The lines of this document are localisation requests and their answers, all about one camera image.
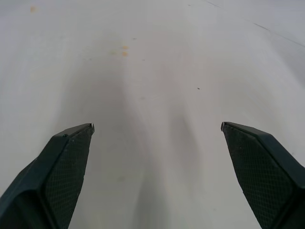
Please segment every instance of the white surface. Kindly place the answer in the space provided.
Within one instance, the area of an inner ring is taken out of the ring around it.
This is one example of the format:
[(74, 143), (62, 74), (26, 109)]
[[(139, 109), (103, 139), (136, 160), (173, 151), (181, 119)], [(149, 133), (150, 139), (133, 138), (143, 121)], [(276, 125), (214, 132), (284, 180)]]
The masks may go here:
[(260, 228), (220, 125), (305, 164), (305, 6), (211, 2), (0, 1), (0, 194), (52, 135), (93, 122), (71, 229)]

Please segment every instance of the stain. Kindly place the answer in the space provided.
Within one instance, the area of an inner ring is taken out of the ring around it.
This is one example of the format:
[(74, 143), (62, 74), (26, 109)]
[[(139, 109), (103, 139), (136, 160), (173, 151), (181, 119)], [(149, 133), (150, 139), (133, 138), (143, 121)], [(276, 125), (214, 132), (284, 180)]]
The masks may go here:
[(125, 176), (120, 176), (116, 179), (117, 182), (124, 182), (126, 180)]
[(30, 7), (30, 12), (35, 13), (37, 11), (37, 8), (35, 6)]

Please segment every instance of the gray floor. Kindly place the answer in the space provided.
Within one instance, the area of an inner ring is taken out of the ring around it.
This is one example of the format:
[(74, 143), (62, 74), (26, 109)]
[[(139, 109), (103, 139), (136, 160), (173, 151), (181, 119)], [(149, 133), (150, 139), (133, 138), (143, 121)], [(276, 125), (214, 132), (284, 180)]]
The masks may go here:
[(304, 23), (299, 0), (2, 0), (0, 194), (93, 122), (71, 229), (259, 229), (220, 125), (305, 164)]

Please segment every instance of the textured rubber pad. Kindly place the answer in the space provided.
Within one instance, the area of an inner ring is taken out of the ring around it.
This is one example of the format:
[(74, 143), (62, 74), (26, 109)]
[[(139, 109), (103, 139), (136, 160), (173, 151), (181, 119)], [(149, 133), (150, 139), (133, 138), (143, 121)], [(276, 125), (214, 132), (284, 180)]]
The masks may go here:
[(1, 229), (67, 229), (85, 175), (91, 124), (55, 135), (0, 198)]
[[(289, 228), (293, 215), (304, 211), (304, 168), (270, 134), (233, 123), (223, 123), (222, 131), (237, 180), (261, 227)], [(293, 221), (294, 228), (305, 228), (303, 218)]]

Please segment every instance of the orange stain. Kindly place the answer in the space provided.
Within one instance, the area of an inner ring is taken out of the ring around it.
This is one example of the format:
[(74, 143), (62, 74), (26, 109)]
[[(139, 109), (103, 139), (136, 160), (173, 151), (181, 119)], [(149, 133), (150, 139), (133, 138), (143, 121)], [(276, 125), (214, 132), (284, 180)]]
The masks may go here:
[(35, 7), (35, 6), (31, 6), (31, 7), (30, 7), (30, 12), (31, 12), (31, 13), (36, 12), (36, 7)]

